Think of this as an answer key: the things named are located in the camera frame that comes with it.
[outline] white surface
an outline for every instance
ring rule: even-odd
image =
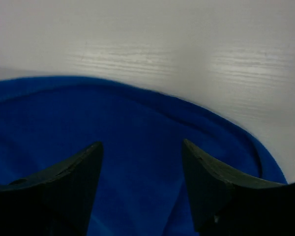
[[[0,0],[0,79],[46,73],[208,107],[295,181],[295,0]]]

